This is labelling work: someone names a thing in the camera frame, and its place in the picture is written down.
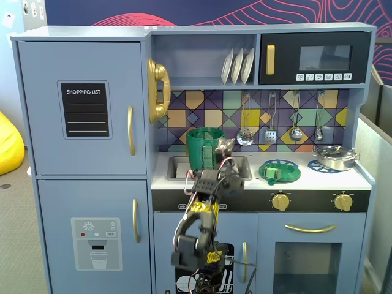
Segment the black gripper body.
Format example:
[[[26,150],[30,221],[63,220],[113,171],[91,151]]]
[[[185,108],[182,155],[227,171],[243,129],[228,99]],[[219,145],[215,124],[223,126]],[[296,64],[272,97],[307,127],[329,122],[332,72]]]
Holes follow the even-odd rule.
[[[230,151],[214,152],[217,164],[217,176],[239,175],[238,164]]]

